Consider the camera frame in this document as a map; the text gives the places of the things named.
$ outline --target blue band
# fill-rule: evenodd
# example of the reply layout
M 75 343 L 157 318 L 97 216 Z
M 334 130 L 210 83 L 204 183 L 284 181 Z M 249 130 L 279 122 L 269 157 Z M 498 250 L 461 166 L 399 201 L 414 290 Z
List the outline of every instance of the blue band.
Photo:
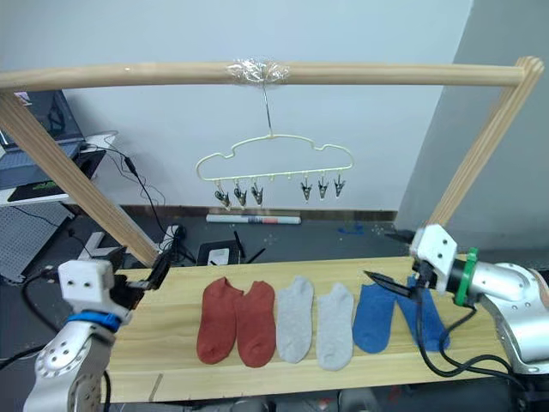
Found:
M 94 322 L 96 324 L 100 324 L 101 326 L 105 326 L 112 332 L 117 332 L 121 324 L 120 319 L 112 313 L 80 312 L 76 315 L 70 315 L 67 318 L 67 322 L 72 322 L 73 320 Z

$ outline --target green ring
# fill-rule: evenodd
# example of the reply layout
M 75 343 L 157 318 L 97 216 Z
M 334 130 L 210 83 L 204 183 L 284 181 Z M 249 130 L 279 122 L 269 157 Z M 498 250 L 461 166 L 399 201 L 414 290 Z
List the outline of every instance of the green ring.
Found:
M 467 298 L 467 291 L 473 280 L 474 266 L 477 264 L 478 251 L 479 250 L 476 247 L 472 247 L 467 254 L 467 262 L 463 268 L 463 276 L 457 293 L 455 294 L 455 304 L 458 306 L 463 306 L 463 303 L 465 303 L 465 299 Z

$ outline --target wooden pole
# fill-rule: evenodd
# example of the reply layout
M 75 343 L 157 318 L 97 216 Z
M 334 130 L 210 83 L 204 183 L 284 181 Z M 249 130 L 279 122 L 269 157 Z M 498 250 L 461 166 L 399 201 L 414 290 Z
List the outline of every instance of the wooden pole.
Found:
M 462 202 L 474 180 L 509 129 L 513 119 L 521 110 L 536 82 L 543 73 L 543 63 L 538 58 L 520 58 L 517 67 L 524 69 L 525 77 L 521 84 L 502 92 L 496 110 L 488 118 L 486 125 L 468 150 L 458 167 L 437 207 L 427 222 L 446 225 Z
M 152 240 L 90 182 L 12 93 L 0 94 L 0 127 L 120 245 L 152 266 L 158 254 Z
M 0 73 L 0 92 L 101 88 L 152 84 L 233 84 L 238 79 L 218 63 L 103 64 Z M 517 86 L 521 66 L 476 64 L 364 64 L 280 62 L 284 84 L 432 84 Z

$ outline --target red sock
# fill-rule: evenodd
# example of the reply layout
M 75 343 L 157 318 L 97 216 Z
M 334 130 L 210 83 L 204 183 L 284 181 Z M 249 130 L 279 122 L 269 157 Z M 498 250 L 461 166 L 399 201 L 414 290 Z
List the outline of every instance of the red sock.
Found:
M 275 291 L 265 282 L 254 282 L 250 292 L 236 302 L 238 353 L 248 367 L 262 367 L 276 349 L 273 315 Z
M 202 362 L 217 363 L 231 353 L 237 335 L 234 304 L 242 293 L 233 288 L 225 277 L 204 289 L 202 319 L 196 342 L 196 353 Z

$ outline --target blue sock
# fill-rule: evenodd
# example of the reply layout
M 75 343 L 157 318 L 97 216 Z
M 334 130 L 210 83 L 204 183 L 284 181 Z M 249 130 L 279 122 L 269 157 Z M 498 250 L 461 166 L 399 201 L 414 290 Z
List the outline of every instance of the blue sock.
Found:
M 354 317 L 353 340 L 370 354 L 387 348 L 395 294 L 377 284 L 362 285 L 357 313 Z
M 407 279 L 407 285 L 412 287 L 415 285 L 415 278 L 409 276 Z M 429 352 L 438 352 L 438 339 L 440 335 L 444 332 L 444 325 L 440 317 L 438 316 L 437 308 L 435 307 L 435 302 L 433 302 L 431 297 L 431 292 L 428 289 L 424 289 L 422 292 L 423 297 L 423 341 L 425 345 L 425 350 Z M 412 334 L 413 340 L 416 345 L 418 344 L 418 339 L 415 334 L 415 314 L 418 304 L 411 299 L 405 298 L 404 296 L 397 295 L 396 301 L 398 306 L 401 307 L 402 313 L 404 313 L 404 318 L 408 323 L 408 328 Z M 449 336 L 444 341 L 444 348 L 449 347 Z

